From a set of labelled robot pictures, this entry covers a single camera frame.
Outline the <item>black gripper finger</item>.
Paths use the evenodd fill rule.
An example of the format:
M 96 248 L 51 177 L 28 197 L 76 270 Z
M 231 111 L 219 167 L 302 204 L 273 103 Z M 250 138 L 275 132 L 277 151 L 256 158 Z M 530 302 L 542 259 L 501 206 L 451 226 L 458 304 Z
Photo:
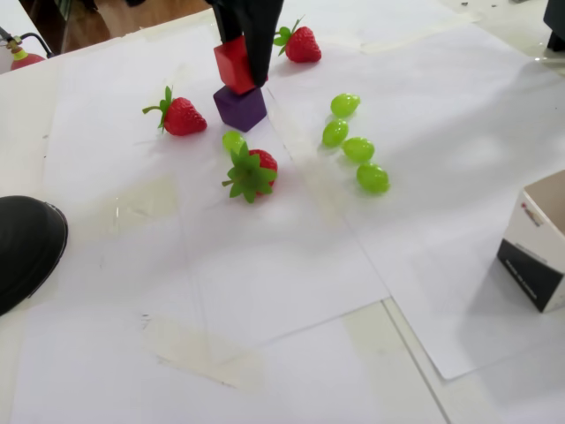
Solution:
M 245 36 L 251 75 L 256 87 L 267 81 L 277 23 L 283 0 L 250 0 L 240 6 L 240 26 Z
M 231 42 L 243 34 L 238 21 L 239 1 L 209 0 L 222 43 Z

